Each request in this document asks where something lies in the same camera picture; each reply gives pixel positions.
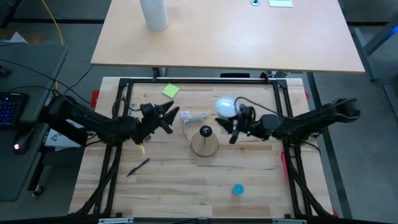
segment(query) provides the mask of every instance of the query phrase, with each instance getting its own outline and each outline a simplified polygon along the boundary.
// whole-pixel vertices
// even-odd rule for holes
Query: wooden tabletop
[[[104,78],[99,93],[96,112],[111,116],[119,78]],[[288,79],[290,100],[294,115],[308,111],[301,79]],[[132,90],[132,102],[161,104],[170,99],[161,94],[166,84],[136,83]],[[292,214],[288,180],[284,173],[280,154],[282,143],[271,138],[261,141],[240,135],[236,144],[228,144],[228,135],[216,124],[214,103],[221,96],[239,93],[251,100],[275,110],[274,92],[268,85],[230,84],[178,84],[175,106],[192,115],[206,114],[201,123],[185,126],[190,140],[203,125],[212,127],[220,147],[211,157],[198,157],[184,138],[179,117],[175,119],[173,134],[158,129],[144,143],[146,154],[132,141],[123,144],[118,181],[112,213],[123,212],[132,217],[241,217],[283,218]],[[257,117],[266,114],[256,107]],[[142,117],[138,112],[132,116]],[[98,185],[105,145],[93,144],[85,149],[70,211],[77,211]],[[146,158],[151,160],[134,175],[127,173]],[[323,174],[320,156],[311,146],[302,146],[302,160],[307,184],[317,200],[331,212],[331,203]],[[244,193],[232,193],[233,185],[243,184]],[[304,211],[301,191],[299,202]]]
[[[169,27],[146,28],[139,0],[112,0],[95,65],[363,73],[337,0],[166,0]]]

